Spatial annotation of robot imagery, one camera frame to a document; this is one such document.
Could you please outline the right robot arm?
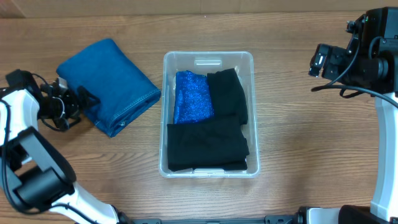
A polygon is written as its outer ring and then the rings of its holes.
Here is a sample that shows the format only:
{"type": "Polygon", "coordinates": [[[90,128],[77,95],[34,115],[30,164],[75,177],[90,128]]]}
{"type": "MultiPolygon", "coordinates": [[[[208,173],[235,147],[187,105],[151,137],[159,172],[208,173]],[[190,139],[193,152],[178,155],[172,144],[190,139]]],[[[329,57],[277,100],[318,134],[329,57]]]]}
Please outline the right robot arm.
{"type": "Polygon", "coordinates": [[[397,8],[368,10],[347,23],[347,48],[318,44],[308,74],[329,82],[343,98],[369,94],[379,124],[376,188],[368,207],[301,207],[294,223],[397,223],[397,8]]]}

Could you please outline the black cloth long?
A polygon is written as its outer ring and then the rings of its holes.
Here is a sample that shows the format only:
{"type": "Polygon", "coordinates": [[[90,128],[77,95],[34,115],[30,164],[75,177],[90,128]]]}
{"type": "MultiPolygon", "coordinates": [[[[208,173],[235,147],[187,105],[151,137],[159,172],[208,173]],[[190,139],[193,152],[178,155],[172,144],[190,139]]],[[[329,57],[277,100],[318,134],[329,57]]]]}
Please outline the black cloth long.
{"type": "Polygon", "coordinates": [[[235,69],[207,74],[215,116],[238,117],[240,125],[248,123],[246,95],[235,69]]]}

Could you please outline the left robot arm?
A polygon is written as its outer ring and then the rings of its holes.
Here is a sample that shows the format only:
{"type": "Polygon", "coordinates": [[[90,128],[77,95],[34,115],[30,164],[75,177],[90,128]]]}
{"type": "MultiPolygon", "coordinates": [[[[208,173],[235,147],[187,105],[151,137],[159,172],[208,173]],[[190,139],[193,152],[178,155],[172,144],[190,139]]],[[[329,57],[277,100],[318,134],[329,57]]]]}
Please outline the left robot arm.
{"type": "Polygon", "coordinates": [[[84,87],[71,91],[56,79],[38,85],[37,75],[14,70],[1,89],[1,188],[19,213],[59,213],[76,223],[130,223],[125,213],[98,200],[77,181],[69,162],[39,133],[51,119],[54,131],[78,124],[82,110],[100,103],[84,87]]]}

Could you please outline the blue sequin cloth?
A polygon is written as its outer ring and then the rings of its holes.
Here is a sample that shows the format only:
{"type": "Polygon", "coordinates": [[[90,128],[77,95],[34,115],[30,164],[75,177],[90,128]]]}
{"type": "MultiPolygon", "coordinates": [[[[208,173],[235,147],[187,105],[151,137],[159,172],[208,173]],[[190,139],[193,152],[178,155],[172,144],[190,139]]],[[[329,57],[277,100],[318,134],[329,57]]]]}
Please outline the blue sequin cloth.
{"type": "Polygon", "coordinates": [[[177,72],[174,124],[197,123],[213,116],[207,76],[189,70],[177,72]]]}

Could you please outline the blue terry towel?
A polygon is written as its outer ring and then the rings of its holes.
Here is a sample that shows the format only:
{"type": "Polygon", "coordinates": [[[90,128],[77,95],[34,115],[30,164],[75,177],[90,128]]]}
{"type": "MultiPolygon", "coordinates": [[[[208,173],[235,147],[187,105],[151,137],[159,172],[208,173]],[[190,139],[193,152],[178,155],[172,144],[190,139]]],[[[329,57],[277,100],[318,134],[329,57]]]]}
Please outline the blue terry towel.
{"type": "Polygon", "coordinates": [[[94,125],[113,138],[157,103],[161,91],[131,62],[113,39],[103,39],[61,63],[59,77],[74,92],[82,86],[100,104],[85,110],[94,125]]]}

